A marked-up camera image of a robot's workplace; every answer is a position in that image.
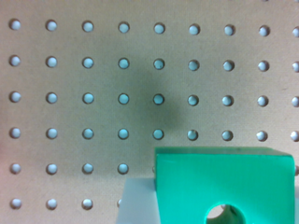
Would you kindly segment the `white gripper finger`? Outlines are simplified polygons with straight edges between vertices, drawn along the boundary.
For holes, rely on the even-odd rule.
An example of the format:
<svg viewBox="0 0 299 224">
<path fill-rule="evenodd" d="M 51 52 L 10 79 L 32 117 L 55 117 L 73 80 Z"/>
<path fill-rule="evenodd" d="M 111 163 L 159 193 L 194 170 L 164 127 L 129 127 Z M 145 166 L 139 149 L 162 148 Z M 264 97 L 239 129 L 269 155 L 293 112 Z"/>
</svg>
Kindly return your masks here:
<svg viewBox="0 0 299 224">
<path fill-rule="evenodd" d="M 116 224 L 161 224 L 153 178 L 127 178 Z"/>
</svg>

